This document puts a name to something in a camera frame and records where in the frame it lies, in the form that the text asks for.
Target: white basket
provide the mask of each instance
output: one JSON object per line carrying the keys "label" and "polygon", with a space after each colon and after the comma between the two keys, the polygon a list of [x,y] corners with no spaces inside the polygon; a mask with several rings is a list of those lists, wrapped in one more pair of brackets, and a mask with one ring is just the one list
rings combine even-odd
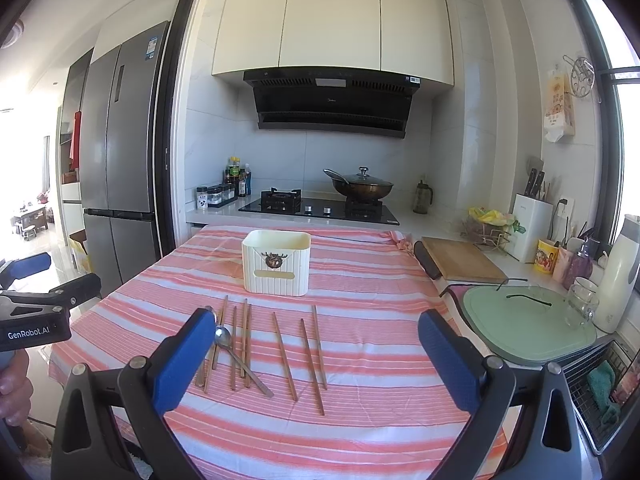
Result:
{"label": "white basket", "polygon": [[244,288],[258,294],[304,296],[310,252],[309,233],[251,231],[242,241]]}

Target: white thermos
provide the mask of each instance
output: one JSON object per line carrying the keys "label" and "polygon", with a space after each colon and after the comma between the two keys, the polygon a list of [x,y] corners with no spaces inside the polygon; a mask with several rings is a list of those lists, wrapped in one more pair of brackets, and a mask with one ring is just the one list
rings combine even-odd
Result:
{"label": "white thermos", "polygon": [[640,216],[625,215],[598,287],[600,306],[593,323],[604,332],[612,333],[618,327],[638,278],[639,264]]}

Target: stool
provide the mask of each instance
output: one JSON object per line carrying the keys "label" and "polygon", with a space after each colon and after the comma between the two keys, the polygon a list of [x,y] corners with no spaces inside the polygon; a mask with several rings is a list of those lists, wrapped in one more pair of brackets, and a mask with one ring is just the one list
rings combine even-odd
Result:
{"label": "stool", "polygon": [[32,238],[35,238],[37,235],[38,233],[36,232],[35,225],[30,225],[29,227],[25,227],[22,230],[22,238],[24,238],[25,240],[31,240]]}

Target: black range hood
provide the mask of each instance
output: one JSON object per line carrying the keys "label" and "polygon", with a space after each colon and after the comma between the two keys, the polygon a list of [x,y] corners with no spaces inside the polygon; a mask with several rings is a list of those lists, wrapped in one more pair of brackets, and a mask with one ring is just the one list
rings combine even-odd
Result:
{"label": "black range hood", "polygon": [[420,78],[361,68],[293,66],[244,72],[258,127],[404,138]]}

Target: cream upper cabinet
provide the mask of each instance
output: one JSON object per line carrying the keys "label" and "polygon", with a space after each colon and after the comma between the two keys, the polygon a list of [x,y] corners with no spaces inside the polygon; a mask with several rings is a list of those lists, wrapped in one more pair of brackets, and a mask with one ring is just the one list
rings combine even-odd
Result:
{"label": "cream upper cabinet", "polygon": [[380,0],[287,0],[280,66],[380,69]]}
{"label": "cream upper cabinet", "polygon": [[380,70],[453,85],[453,56],[445,0],[380,0]]}
{"label": "cream upper cabinet", "polygon": [[226,0],[213,73],[278,66],[287,0]]}

